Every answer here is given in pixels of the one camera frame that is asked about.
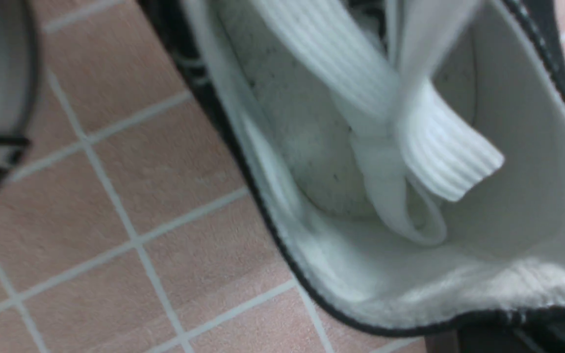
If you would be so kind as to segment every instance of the white lining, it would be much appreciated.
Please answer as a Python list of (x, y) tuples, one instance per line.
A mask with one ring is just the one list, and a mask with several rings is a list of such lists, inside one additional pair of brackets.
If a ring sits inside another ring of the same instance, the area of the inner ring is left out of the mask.
[(205, 1), (184, 4), (278, 236), (329, 304), (392, 329), (469, 311), (513, 315), (565, 305), (565, 105), (499, 0), (489, 1), (473, 25), (476, 127), (507, 164), (444, 208), (450, 241), (434, 249), (402, 241), (375, 221), (330, 217), (308, 202), (267, 138), (267, 119), (220, 40), (215, 14)]

